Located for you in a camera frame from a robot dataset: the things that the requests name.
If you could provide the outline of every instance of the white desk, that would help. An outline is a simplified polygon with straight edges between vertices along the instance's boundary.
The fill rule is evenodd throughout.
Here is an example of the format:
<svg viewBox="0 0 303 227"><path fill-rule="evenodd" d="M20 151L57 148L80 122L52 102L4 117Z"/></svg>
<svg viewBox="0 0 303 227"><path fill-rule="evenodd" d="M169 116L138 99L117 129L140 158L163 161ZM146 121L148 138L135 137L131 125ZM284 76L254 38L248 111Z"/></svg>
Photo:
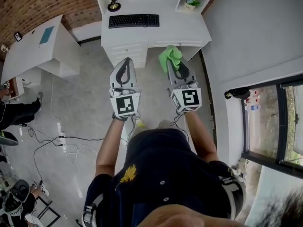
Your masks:
<svg viewBox="0 0 303 227"><path fill-rule="evenodd" d="M104 10L101 45L114 66L125 57L135 68L145 67L147 49L180 46L185 60L190 60L211 37L200 13L178 11L175 0L118 0L117 12ZM158 14L160 27L108 28L109 17L126 14Z"/></svg>
<svg viewBox="0 0 303 227"><path fill-rule="evenodd" d="M41 70L64 78L79 74L81 47L61 24L57 16L15 42L6 55L1 84L14 77L30 82L25 87L41 82ZM46 43L40 44L45 29L53 27Z"/></svg>

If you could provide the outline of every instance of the navy shirt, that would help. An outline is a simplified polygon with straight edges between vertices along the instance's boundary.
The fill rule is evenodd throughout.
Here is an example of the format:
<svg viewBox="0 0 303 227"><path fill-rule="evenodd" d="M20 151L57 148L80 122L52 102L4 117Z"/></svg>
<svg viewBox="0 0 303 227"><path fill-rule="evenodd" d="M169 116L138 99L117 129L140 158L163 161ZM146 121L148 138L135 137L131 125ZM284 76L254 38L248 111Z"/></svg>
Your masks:
<svg viewBox="0 0 303 227"><path fill-rule="evenodd" d="M135 227L156 208L180 204L205 215L229 218L228 196L218 176L233 177L220 161L205 162L176 129L150 130L133 137L124 168L92 181L85 205L103 193L98 226Z"/></svg>

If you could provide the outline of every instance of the small plant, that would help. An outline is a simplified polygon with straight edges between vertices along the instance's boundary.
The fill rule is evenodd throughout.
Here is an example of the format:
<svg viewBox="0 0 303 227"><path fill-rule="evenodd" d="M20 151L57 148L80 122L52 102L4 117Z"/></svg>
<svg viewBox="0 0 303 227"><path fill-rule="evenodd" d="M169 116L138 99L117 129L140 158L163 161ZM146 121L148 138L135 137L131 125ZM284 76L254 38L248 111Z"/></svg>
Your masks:
<svg viewBox="0 0 303 227"><path fill-rule="evenodd" d="M201 3L200 3L199 1L197 1L197 0L186 0L186 3L187 3L188 5L191 5L191 6L198 6L198 5L201 4Z"/></svg>

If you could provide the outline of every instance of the green cloth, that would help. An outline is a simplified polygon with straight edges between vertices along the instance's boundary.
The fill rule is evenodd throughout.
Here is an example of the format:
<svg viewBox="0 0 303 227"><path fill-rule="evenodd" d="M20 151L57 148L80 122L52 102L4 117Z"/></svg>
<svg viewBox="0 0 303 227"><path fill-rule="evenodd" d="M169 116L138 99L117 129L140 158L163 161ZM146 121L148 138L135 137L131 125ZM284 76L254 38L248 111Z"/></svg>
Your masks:
<svg viewBox="0 0 303 227"><path fill-rule="evenodd" d="M176 71L178 71L180 68L182 56L182 52L178 50L177 47L174 45L167 46L166 50L159 55L160 65L162 66L163 71L167 73L167 59L170 59L172 61L172 64L174 65Z"/></svg>

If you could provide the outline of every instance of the concrete floor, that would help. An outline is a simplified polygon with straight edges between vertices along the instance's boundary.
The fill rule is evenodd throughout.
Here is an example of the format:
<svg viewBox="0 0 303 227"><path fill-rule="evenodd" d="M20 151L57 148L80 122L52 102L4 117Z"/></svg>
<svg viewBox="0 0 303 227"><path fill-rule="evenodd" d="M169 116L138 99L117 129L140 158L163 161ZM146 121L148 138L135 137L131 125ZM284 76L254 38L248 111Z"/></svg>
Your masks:
<svg viewBox="0 0 303 227"><path fill-rule="evenodd" d="M100 41L82 45L85 52L80 75L62 79L54 77L53 112L62 120L66 136L77 136L87 139L100 139L112 120L112 106L109 100L109 75L113 69ZM146 68L136 69L138 86L142 88L139 112L146 126L155 128L163 119L172 121L175 117L175 107L170 100L166 88L169 85L167 76L158 63L158 55L163 48L149 49ZM199 116L212 134L212 121L208 94L201 61L197 54L190 62L196 70L199 86L202 89L203 106L198 110ZM42 83L33 89L27 89L20 97L19 103L31 103L39 91L44 94L42 110L36 114L37 119L29 123L34 129L44 132L49 137L58 136L56 119L50 109L53 76L47 72L42 74ZM6 147L13 172L30 184L39 182L40 177L33 161L33 153L41 146L34 137L30 137L27 128L10 126L7 131L13 133L19 145ZM39 140L47 137L37 133ZM77 148L87 144L98 151L101 141L83 141L67 139L67 145ZM55 227L74 227L75 219L80 219L86 197L86 191L95 172L96 153L83 146L78 153L77 161L72 164L66 159L66 152L74 152L75 147L63 149L48 144L36 152L35 159L48 188L49 199L53 201L52 208L61 218ZM124 163L126 148L121 144L116 170ZM69 155L71 161L75 155Z"/></svg>

